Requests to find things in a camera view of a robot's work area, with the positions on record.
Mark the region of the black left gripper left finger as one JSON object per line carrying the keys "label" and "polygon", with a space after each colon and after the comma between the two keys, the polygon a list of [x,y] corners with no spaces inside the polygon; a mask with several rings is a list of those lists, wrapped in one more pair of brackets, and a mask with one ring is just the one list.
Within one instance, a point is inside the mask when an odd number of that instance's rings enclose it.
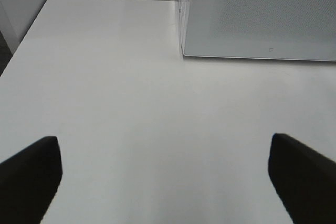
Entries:
{"label": "black left gripper left finger", "polygon": [[1,162],[1,223],[41,223],[61,179],[55,136],[43,137]]}

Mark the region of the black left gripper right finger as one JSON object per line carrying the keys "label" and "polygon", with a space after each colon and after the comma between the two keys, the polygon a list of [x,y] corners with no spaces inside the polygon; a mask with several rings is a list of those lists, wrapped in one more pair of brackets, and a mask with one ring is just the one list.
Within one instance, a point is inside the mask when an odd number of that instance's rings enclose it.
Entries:
{"label": "black left gripper right finger", "polygon": [[272,136],[268,175],[293,223],[335,223],[335,162],[295,138]]}

